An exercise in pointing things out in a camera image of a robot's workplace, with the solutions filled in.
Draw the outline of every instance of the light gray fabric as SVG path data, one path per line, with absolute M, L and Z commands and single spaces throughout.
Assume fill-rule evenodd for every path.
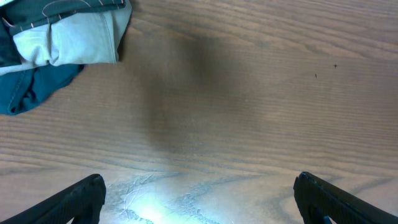
M 8 4 L 8 3 L 13 2 L 13 1 L 15 1 L 15 0 L 0 0 L 0 6 L 3 6 L 5 4 Z
M 116 63 L 118 45 L 131 15 L 131 4 L 119 10 L 77 13 L 54 24 L 14 36 L 22 65 L 0 68 L 0 75 L 44 65 Z

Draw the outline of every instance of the stitching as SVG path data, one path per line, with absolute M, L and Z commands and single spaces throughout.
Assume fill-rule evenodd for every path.
M 84 0 L 58 0 L 58 1 L 50 2 L 50 3 L 46 4 L 46 5 L 43 7 L 42 14 L 43 14 L 45 17 L 48 17 L 48 16 L 44 13 L 44 9 L 45 9 L 47 6 L 49 6 L 49 5 L 53 4 L 53 3 L 56 3 L 56 2 L 60 2 L 60 1 L 81 1 L 81 2 L 86 3 L 88 7 L 91 7 L 91 5 L 88 4 L 88 3 L 87 3 L 86 1 L 84 1 Z
M 12 105 L 12 102 L 14 101 L 15 96 L 17 95 L 17 92 L 19 90 L 19 87 L 21 86 L 21 83 L 25 77 L 26 70 L 20 75 L 17 85 L 15 86 L 14 92 L 11 95 L 10 103 L 8 104 L 8 109 L 10 109 L 10 106 Z
M 2 20 L 3 20 L 4 22 L 6 22 L 7 25 L 9 25 L 9 26 L 11 26 L 11 27 L 15 27 L 14 25 L 10 24 L 4 17 L 2 18 Z
M 116 61 L 116 56 L 115 56 L 116 54 L 115 54 L 115 52 L 114 52 L 114 42 L 111 41 L 111 32 L 110 32 L 108 23 L 106 22 L 106 19 L 105 19 L 104 14 L 103 14 L 103 13 L 100 13 L 100 15 L 101 15 L 101 20 L 104 22 L 104 24 L 105 24 L 105 26 L 106 26 L 106 29 L 107 29 L 108 42 L 109 42 L 109 46 L 111 47 L 111 50 L 112 50 L 112 60 L 113 60 L 112 63 L 116 63 L 116 62 L 117 62 L 117 61 Z
M 114 3 L 114 0 L 112 0 L 112 2 L 113 2 L 113 4 L 115 4 L 115 3 Z M 118 7 L 118 9 L 119 9 L 119 5 L 118 5 L 118 4 L 115 4 L 115 5 L 116 5 L 116 6 Z

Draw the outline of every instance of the fabric seam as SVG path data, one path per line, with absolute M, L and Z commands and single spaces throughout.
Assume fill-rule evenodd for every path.
M 18 92 L 18 90 L 19 90 L 19 87 L 21 87 L 21 83 L 22 83 L 22 81 L 23 81 L 23 79 L 24 79 L 24 77 L 25 77 L 25 74 L 26 74 L 26 71 L 24 71 L 24 73 L 22 73 L 21 75 L 20 75 L 20 77 L 19 77 L 19 79 L 18 79 L 18 83 L 17 83 L 17 85 L 15 86 L 15 89 L 14 89 L 14 92 L 12 93 L 12 95 L 11 95 L 11 99 L 10 99 L 10 103 L 8 104 L 8 110 L 10 110 L 10 106 L 12 105 L 12 102 L 14 101 L 14 98 L 15 98 L 15 96 L 17 95 L 17 92 Z
M 109 42 L 109 46 L 111 47 L 111 50 L 112 50 L 112 59 L 113 59 L 112 63 L 116 63 L 116 56 L 115 56 L 115 53 L 114 53 L 114 42 L 113 43 L 111 42 L 111 34 L 110 34 L 110 31 L 109 31 L 109 26 L 108 26 L 108 23 L 106 22 L 106 19 L 105 19 L 105 16 L 104 16 L 103 13 L 101 13 L 101 18 L 102 18 L 102 20 L 105 23 L 105 26 L 106 26 L 106 29 L 107 29 L 107 33 L 108 33 L 108 42 Z

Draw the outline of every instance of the cloth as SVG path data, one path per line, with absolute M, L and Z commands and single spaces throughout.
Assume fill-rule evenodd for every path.
M 0 43 L 0 67 L 20 65 L 18 51 L 2 23 L 0 23 Z
M 104 12 L 123 8 L 128 0 L 18 0 L 0 8 L 11 35 L 60 21 L 78 12 Z
M 131 4 L 115 11 L 78 13 L 14 36 L 22 65 L 0 68 L 0 75 L 51 64 L 116 63 L 117 49 L 131 15 Z
M 8 4 L 8 3 L 12 2 L 12 1 L 15 1 L 15 0 L 0 0 L 0 6 Z
M 29 111 L 63 88 L 83 69 L 82 65 L 47 65 L 0 77 L 0 114 Z

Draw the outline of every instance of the wooden surface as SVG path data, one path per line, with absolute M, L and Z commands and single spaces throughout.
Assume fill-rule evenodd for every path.
M 121 63 L 0 117 L 0 220 L 100 173 L 101 223 L 302 223 L 302 170 L 398 215 L 398 3 L 136 9 Z

